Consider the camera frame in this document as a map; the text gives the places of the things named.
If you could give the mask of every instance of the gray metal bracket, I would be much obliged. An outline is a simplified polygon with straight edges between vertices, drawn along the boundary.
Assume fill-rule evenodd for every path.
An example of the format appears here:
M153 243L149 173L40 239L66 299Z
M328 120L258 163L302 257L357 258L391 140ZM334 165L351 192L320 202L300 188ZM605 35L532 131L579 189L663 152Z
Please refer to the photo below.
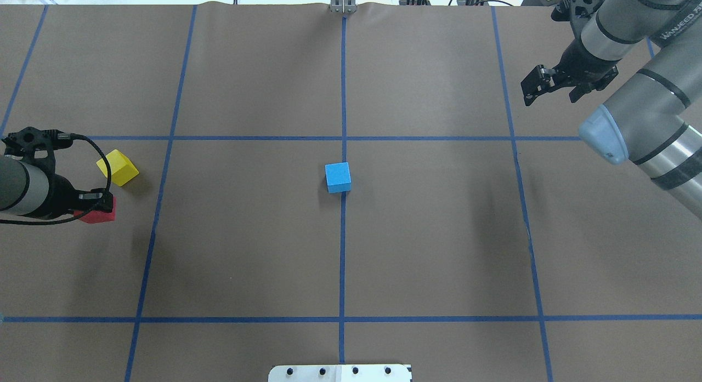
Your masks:
M329 10L335 13L354 13L356 12L356 0L331 0Z

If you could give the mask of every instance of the yellow cube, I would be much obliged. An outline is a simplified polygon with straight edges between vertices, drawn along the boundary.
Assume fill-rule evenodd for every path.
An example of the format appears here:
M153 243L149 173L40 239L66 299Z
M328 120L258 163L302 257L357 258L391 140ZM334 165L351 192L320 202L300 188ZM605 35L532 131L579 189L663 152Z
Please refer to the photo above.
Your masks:
M107 160L110 162L110 169L112 169L112 183L115 183L117 186L123 186L125 183L130 182L133 177L139 175L139 170L134 167L131 160L117 149L107 154ZM98 165L101 172L107 177L105 162L100 159L95 164Z

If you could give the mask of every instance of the white metal bracket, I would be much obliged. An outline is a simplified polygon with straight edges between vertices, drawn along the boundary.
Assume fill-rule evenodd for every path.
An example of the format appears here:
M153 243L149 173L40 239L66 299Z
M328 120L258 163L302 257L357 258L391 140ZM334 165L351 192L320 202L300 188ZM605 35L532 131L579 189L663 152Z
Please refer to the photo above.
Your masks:
M329 9L334 13L356 12L356 0L331 0Z
M408 364L276 366L268 382L412 382Z

